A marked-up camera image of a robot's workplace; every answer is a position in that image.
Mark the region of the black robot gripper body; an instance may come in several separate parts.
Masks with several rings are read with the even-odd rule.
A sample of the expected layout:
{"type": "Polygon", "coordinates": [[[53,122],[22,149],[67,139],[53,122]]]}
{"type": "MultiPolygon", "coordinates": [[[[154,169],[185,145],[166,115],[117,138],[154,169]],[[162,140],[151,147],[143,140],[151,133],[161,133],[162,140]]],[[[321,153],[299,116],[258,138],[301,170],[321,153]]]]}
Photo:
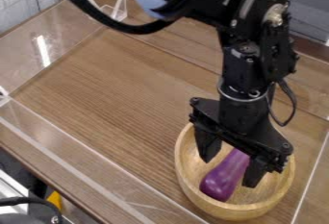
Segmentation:
{"type": "Polygon", "coordinates": [[[281,173],[293,154],[293,145],[275,128],[271,119],[284,127],[295,117],[295,112],[280,120],[273,111],[276,86],[280,86],[291,102],[295,93],[285,80],[271,83],[260,89],[260,95],[236,91],[225,82],[218,85],[217,100],[193,97],[189,121],[194,128],[217,134],[222,142],[249,155],[268,160],[268,172],[281,173]]]}

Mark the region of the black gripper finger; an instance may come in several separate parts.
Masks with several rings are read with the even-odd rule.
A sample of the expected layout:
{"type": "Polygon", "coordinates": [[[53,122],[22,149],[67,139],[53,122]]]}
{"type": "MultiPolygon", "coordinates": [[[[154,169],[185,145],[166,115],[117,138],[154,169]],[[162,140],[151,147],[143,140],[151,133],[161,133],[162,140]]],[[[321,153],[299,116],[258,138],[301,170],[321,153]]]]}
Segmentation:
{"type": "Polygon", "coordinates": [[[256,188],[268,173],[268,160],[258,156],[250,160],[244,177],[244,186],[256,188]]]}
{"type": "Polygon", "coordinates": [[[209,163],[221,150],[222,140],[217,134],[201,128],[194,128],[194,136],[200,157],[205,163],[209,163]]]}

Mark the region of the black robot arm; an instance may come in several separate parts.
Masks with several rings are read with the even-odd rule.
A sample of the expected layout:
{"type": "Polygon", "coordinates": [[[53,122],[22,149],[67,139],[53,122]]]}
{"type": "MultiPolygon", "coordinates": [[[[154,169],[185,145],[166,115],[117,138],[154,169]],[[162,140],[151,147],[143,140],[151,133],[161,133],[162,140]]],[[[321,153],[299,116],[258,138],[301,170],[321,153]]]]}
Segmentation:
{"type": "Polygon", "coordinates": [[[111,19],[89,0],[71,3],[107,27],[131,35],[153,34],[188,17],[216,27],[224,53],[217,100],[190,99],[190,122],[200,157],[210,162],[229,143],[250,157],[244,186],[256,187],[267,173],[283,172],[293,145],[280,134],[272,104],[280,87],[296,95],[285,77],[300,56],[289,35],[289,0],[137,0],[154,18],[143,25],[111,19]]]}

